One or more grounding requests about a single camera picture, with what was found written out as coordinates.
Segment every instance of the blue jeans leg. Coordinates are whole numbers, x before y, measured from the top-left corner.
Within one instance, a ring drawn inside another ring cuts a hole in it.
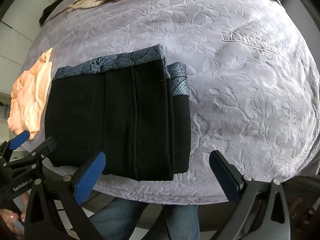
[[[199,238],[197,205],[164,205],[156,222],[142,240],[199,240]]]
[[[115,198],[90,217],[91,223],[107,240],[128,240],[148,203]]]

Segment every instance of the silver bolt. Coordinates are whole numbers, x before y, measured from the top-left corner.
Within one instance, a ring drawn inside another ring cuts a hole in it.
[[[36,180],[35,180],[35,184],[36,184],[36,185],[39,185],[40,183],[41,183],[41,179],[36,179]]]
[[[273,183],[276,184],[276,185],[280,185],[279,179],[273,179]]]
[[[252,180],[252,177],[250,175],[244,175],[243,178],[246,180],[246,181],[251,181]]]
[[[71,178],[72,178],[72,177],[71,177],[70,175],[66,175],[66,176],[63,177],[63,180],[64,180],[64,181],[70,181]]]

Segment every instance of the peach folded garment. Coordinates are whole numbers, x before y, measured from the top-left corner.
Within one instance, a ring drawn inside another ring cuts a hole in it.
[[[40,121],[51,82],[49,61],[52,49],[44,52],[30,70],[24,71],[12,86],[9,129],[17,135],[30,132],[32,140],[40,131]]]

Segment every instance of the gray bed sheet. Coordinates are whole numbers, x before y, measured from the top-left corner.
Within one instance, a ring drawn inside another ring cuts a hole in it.
[[[101,176],[95,190],[163,204],[226,201],[208,159],[218,149],[242,174],[285,181],[319,170],[319,73],[278,0],[122,0],[51,14],[22,66],[53,48],[56,70],[156,44],[168,64],[187,65],[192,147],[189,171],[173,181]],[[23,147],[44,140],[41,130]],[[76,168],[54,168],[72,174]]]

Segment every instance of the blue patterned waistband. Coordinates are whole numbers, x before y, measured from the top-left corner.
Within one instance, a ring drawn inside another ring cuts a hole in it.
[[[160,44],[134,52],[98,57],[75,67],[66,66],[58,68],[52,80],[55,81],[61,78],[97,74],[108,70],[140,65],[160,59],[163,61],[165,76],[167,79],[170,79],[172,96],[189,96],[186,65],[181,62],[175,62],[167,66],[167,62],[163,55],[163,47]]]

